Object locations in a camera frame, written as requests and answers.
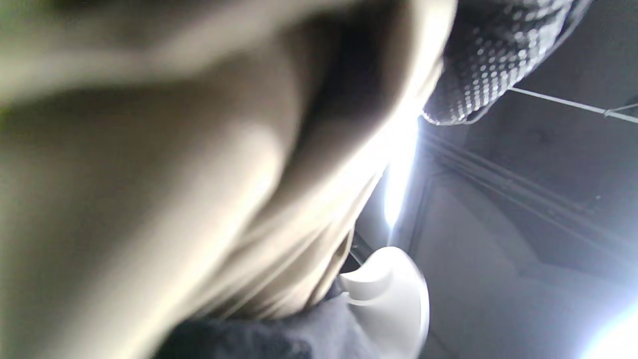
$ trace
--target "white polka dots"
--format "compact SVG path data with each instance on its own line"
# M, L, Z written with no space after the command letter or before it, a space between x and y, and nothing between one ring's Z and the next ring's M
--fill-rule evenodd
M449 64L424 107L424 117L441 125L462 123L502 96L553 46L562 28L556 19L565 18L572 1L497 1L501 10L489 12L483 24L455 23L445 53Z

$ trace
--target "white plastic object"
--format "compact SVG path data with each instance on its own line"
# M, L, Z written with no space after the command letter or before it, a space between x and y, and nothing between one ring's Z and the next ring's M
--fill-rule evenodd
M401 249L377 250L340 276L350 310L382 359L416 359L430 322L426 280Z

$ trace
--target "polka dot fabric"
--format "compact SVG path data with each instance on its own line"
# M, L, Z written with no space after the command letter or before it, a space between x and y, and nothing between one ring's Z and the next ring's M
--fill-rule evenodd
M490 106L550 53L574 3L460 0L445 71L423 117L435 125L473 122L473 112Z

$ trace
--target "black fabric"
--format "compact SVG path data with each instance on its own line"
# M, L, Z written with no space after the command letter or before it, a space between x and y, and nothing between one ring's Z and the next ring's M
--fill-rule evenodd
M476 122L563 43L591 2L460 0L423 117L436 125Z
M378 350L337 295L278 321L191 319L168 336L154 359L377 359Z

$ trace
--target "metal rod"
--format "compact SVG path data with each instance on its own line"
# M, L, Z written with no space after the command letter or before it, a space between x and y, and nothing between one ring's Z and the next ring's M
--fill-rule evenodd
M618 111L622 111L622 110L633 109L634 107L638 107L638 103L633 103L632 105L617 107L615 109L609 109L608 111L609 112L618 112Z
M614 118L618 118L618 119L624 119L625 121L629 121L629 122L632 122L632 123L638 123L638 118L614 112L614 110L618 110L618 109L605 110L605 109L601 109L601 108L594 107L594 106L584 105L583 103L578 103L578 102L574 102L574 101L564 100L562 98L548 96L548 95L543 95L542 93L536 93L536 92L533 92L533 91L523 90L523 89L519 89L519 88L511 88L510 91L522 93L522 94L533 96L533 97L538 97L538 98L541 98L543 100L552 101L552 102L560 103L560 104L567 105L567 106L577 107L578 109L582 109L582 110L586 110L586 111L596 112L597 114L601 114L601 115L603 115L605 117L609 116L609 117L614 117Z

